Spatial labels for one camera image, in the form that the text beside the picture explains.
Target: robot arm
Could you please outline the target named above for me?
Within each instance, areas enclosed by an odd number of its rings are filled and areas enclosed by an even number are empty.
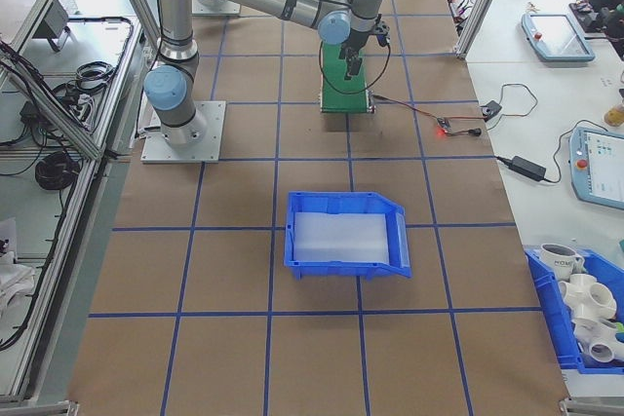
[[[341,45],[340,58],[347,63],[345,79],[360,71],[359,51],[369,36],[385,41],[387,28],[378,14],[382,0],[230,0],[267,13],[317,29],[321,40]],[[145,92],[158,113],[163,126],[177,129],[191,123],[195,115],[190,90],[199,61],[193,40],[191,0],[158,0],[162,37],[159,56],[166,64],[150,72],[145,80]],[[184,94],[185,103],[171,103],[171,90]],[[191,133],[171,143],[186,143]]]

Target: power adapter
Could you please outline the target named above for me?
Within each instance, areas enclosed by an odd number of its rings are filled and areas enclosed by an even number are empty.
[[[546,168],[521,158],[520,156],[514,156],[511,160],[500,156],[497,156],[496,159],[513,172],[517,172],[524,177],[528,177],[537,182],[546,180],[544,177],[544,175],[546,175]]]
[[[481,106],[481,113],[484,115],[484,120],[487,122],[498,115],[502,106],[496,101],[492,100],[485,106]]]
[[[19,119],[27,126],[36,124],[37,121],[39,121],[39,110],[32,103],[32,101],[27,101],[23,104],[23,107],[19,112]]]

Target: pvc tee fitting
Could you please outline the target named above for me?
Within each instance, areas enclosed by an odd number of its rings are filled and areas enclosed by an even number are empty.
[[[593,325],[577,323],[574,337],[583,347],[583,352],[598,362],[624,360],[624,343],[616,338],[617,325],[600,319]]]
[[[559,282],[559,291],[564,303],[572,311],[572,321],[590,326],[599,319],[615,316],[617,304],[613,294],[596,277],[586,274],[570,276],[568,282]]]

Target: blue bin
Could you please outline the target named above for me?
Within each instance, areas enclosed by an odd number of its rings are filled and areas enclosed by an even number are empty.
[[[294,254],[294,214],[384,214],[388,239],[389,264],[345,262],[339,258],[324,262],[300,262]],[[373,277],[402,275],[411,278],[410,255],[403,207],[373,192],[290,192],[286,216],[284,264],[299,280],[306,275]]]
[[[574,338],[570,310],[559,293],[553,270],[539,260],[539,248],[527,248],[525,252],[561,369],[576,369],[582,374],[624,374],[622,362],[597,362],[581,353]],[[611,290],[618,306],[616,317],[624,321],[624,270],[592,250],[578,250],[578,253],[585,257],[587,273]]]

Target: black cable bundle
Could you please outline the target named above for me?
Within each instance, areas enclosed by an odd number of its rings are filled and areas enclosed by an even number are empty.
[[[46,156],[35,166],[35,180],[42,189],[62,190],[73,184],[80,165],[64,151]]]
[[[101,60],[85,63],[76,70],[76,88],[87,95],[94,95],[106,87],[115,70],[110,63]]]

